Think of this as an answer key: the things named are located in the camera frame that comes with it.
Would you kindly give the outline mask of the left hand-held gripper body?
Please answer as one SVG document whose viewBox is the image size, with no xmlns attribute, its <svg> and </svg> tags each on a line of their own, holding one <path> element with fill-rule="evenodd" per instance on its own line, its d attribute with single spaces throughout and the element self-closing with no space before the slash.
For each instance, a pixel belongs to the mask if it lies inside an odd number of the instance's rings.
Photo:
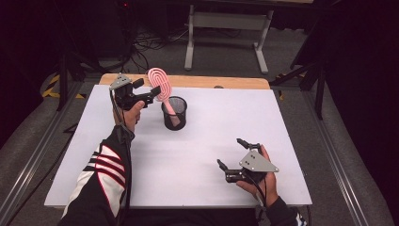
<svg viewBox="0 0 399 226">
<path fill-rule="evenodd" d="M 115 102 L 123 110 L 130 110 L 137 102 L 143 101 L 144 108 L 153 103 L 151 91 L 134 94 L 133 80 L 124 74 L 119 74 L 110 86 L 115 93 Z"/>
</svg>

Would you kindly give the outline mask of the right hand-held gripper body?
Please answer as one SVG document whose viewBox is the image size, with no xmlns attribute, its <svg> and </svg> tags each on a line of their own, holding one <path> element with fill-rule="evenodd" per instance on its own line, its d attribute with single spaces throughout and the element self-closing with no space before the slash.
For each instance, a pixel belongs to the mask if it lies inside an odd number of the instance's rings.
<svg viewBox="0 0 399 226">
<path fill-rule="evenodd" d="M 279 172 L 279 169 L 262 155 L 261 144 L 249 143 L 248 153 L 239 161 L 241 169 L 227 169 L 225 180 L 228 183 L 245 181 L 258 184 L 268 172 Z"/>
</svg>

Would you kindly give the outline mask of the pink hairbrush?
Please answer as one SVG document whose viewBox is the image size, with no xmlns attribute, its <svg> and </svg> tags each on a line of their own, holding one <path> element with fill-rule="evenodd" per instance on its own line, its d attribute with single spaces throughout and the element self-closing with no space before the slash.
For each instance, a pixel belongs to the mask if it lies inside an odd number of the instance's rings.
<svg viewBox="0 0 399 226">
<path fill-rule="evenodd" d="M 168 80 L 168 75 L 160 68 L 151 68 L 147 72 L 147 76 L 153 88 L 160 87 L 161 92 L 157 95 L 157 100 L 162 102 L 169 114 L 171 124 L 177 126 L 181 123 L 177 117 L 173 107 L 169 102 L 169 97 L 172 92 L 172 87 Z"/>
</svg>

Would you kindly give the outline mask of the black mesh pen cup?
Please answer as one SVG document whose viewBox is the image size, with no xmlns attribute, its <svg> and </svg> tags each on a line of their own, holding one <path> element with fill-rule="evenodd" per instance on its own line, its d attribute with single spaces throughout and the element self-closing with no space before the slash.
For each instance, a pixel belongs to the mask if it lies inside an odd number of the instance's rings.
<svg viewBox="0 0 399 226">
<path fill-rule="evenodd" d="M 171 131 L 181 130 L 186 125 L 187 103 L 185 99 L 179 96 L 171 96 L 168 100 L 174 113 L 169 113 L 167 107 L 164 104 L 161 104 L 164 125 Z"/>
</svg>

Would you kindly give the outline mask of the person's left hand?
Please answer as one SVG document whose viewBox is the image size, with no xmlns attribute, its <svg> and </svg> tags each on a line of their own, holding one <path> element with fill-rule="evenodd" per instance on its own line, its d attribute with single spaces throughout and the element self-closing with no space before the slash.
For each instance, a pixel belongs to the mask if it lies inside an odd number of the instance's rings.
<svg viewBox="0 0 399 226">
<path fill-rule="evenodd" d="M 134 132 L 144 105 L 143 101 L 139 101 L 128 111 L 117 108 L 113 111 L 115 124 L 124 125 L 131 132 Z"/>
</svg>

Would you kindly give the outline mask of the person's right hand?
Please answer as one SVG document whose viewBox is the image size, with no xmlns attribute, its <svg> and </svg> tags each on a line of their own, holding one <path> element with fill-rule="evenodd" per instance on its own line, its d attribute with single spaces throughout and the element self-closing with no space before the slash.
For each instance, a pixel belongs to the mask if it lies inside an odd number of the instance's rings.
<svg viewBox="0 0 399 226">
<path fill-rule="evenodd" d="M 253 196 L 254 199 L 262 199 L 264 207 L 270 207 L 279 197 L 277 191 L 277 179 L 273 172 L 268 172 L 264 179 L 258 184 L 258 187 L 251 185 L 244 181 L 238 181 L 237 186 L 248 192 Z"/>
</svg>

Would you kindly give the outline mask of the white table cover board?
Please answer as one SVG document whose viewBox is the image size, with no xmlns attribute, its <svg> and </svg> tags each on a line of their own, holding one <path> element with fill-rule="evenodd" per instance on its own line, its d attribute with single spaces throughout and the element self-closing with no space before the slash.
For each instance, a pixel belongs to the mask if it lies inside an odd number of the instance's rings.
<svg viewBox="0 0 399 226">
<path fill-rule="evenodd" d="M 143 109 L 132 143 L 134 208 L 251 208 L 255 199 L 225 180 L 220 163 L 239 166 L 239 139 L 265 146 L 278 168 L 278 193 L 290 205 L 311 196 L 275 94 L 270 89 L 176 88 L 186 125 L 170 131 L 159 103 Z"/>
</svg>

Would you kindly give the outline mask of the yellow black hazard tape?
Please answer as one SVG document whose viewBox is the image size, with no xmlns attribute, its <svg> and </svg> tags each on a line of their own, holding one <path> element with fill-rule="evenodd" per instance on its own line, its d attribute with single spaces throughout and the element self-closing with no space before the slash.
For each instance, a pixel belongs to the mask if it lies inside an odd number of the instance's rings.
<svg viewBox="0 0 399 226">
<path fill-rule="evenodd" d="M 42 93 L 42 97 L 52 97 L 52 98 L 60 98 L 60 93 L 54 92 L 53 89 L 56 86 L 56 83 L 59 81 L 60 75 L 56 74 L 48 83 L 46 89 Z M 76 99 L 86 99 L 87 95 L 85 93 L 77 93 L 75 96 Z"/>
<path fill-rule="evenodd" d="M 285 73 L 280 73 L 279 75 L 276 76 L 276 78 L 282 78 L 283 76 L 286 76 L 287 74 Z M 295 78 L 302 80 L 305 77 L 306 74 L 301 73 L 300 75 L 297 75 Z M 282 93 L 282 90 L 278 90 L 278 95 L 279 95 L 279 100 L 283 101 L 284 100 L 284 94 Z"/>
</svg>

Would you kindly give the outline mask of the black metal stand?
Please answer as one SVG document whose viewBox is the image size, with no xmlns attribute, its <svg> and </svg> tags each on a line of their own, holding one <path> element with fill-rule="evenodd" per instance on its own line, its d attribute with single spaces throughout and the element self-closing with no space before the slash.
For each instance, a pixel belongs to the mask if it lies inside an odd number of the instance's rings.
<svg viewBox="0 0 399 226">
<path fill-rule="evenodd" d="M 314 110 L 319 120 L 323 119 L 325 67 L 342 40 L 344 1 L 322 0 L 314 7 L 316 22 L 291 64 L 292 71 L 280 74 L 270 82 L 270 85 L 275 87 L 303 74 L 298 85 L 301 90 L 310 91 L 316 84 Z"/>
</svg>

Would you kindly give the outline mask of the aluminium floor rail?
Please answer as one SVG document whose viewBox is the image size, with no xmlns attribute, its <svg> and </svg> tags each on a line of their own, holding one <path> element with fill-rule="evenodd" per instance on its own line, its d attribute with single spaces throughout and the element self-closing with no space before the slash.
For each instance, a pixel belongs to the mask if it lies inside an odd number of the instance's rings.
<svg viewBox="0 0 399 226">
<path fill-rule="evenodd" d="M 75 96 L 78 94 L 82 85 L 82 82 L 73 82 L 70 86 L 70 89 L 66 92 L 66 101 L 64 105 L 61 107 L 60 110 L 55 111 L 48 126 L 46 127 L 44 134 L 40 138 L 39 143 L 30 155 L 22 171 L 16 178 L 12 189 L 0 206 L 0 226 L 6 226 L 8 224 L 8 221 L 11 219 L 11 216 L 14 214 L 18 202 L 22 198 L 42 158 L 47 152 L 48 144 L 52 142 L 57 127 L 61 123 L 66 111 L 68 110 Z"/>
<path fill-rule="evenodd" d="M 343 168 L 343 164 L 339 156 L 337 155 L 336 149 L 333 145 L 331 136 L 327 131 L 326 125 L 322 120 L 318 118 L 318 115 L 314 109 L 314 100 L 312 98 L 312 95 L 308 91 L 302 91 L 302 96 L 306 102 L 308 109 L 311 112 L 311 116 L 315 122 L 318 133 L 323 140 L 327 153 L 327 160 L 334 173 L 334 176 L 341 190 L 348 211 L 355 223 L 355 226 L 369 226 L 369 222 L 366 219 L 364 212 L 359 204 L 359 200 L 356 196 L 354 188 L 352 187 L 346 171 Z"/>
</svg>

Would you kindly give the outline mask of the grey metal table frame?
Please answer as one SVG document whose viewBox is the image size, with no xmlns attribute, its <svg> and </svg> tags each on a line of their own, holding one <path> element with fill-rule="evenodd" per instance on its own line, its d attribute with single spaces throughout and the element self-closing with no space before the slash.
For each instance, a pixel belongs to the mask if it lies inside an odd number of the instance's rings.
<svg viewBox="0 0 399 226">
<path fill-rule="evenodd" d="M 188 43 L 186 47 L 184 68 L 192 69 L 194 55 L 194 28 L 224 28 L 239 30 L 257 30 L 260 32 L 259 39 L 253 43 L 253 49 L 258 60 L 261 73 L 268 74 L 269 70 L 263 54 L 263 45 L 269 31 L 274 11 L 268 10 L 265 15 L 248 15 L 218 12 L 196 11 L 190 6 L 188 16 Z"/>
</svg>

